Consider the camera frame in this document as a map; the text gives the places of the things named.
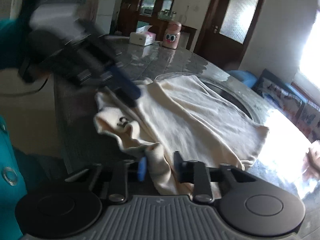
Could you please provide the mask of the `teal jacket left forearm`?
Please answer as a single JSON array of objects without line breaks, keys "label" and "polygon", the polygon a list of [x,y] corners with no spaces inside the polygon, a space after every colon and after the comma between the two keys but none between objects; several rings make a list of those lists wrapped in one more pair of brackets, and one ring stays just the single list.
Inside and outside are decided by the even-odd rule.
[{"label": "teal jacket left forearm", "polygon": [[25,61],[26,40],[31,32],[30,18],[1,19],[1,70],[21,68]]}]

